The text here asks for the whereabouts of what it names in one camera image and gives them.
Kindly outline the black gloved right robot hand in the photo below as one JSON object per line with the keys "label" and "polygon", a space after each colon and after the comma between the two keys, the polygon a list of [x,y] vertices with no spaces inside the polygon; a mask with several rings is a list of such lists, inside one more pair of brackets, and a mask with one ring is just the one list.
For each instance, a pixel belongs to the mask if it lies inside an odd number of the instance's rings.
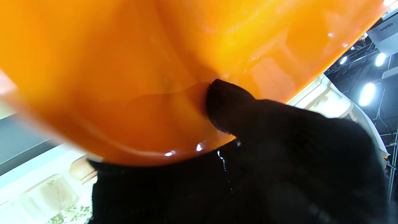
{"label": "black gloved right robot hand", "polygon": [[98,180],[88,223],[396,223],[375,146],[354,121],[258,100],[219,79],[206,112],[236,140],[162,167],[89,161]]}

